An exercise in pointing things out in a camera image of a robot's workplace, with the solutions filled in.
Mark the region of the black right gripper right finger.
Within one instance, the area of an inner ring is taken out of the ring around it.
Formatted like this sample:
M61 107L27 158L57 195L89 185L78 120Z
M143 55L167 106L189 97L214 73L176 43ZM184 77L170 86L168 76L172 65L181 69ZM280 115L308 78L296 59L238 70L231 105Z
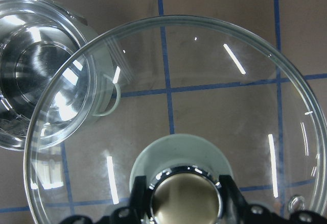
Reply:
M230 175L220 175L224 214L232 223L326 223L326 218L308 210L296 211L288 219L260 204L247 203Z

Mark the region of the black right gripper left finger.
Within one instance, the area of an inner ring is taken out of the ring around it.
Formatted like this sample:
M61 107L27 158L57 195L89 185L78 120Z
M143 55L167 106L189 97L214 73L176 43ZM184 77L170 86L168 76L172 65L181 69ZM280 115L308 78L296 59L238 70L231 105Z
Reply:
M127 204L114 207L109 215L102 217L103 223L142 223L147 211L147 195L147 177L135 177Z

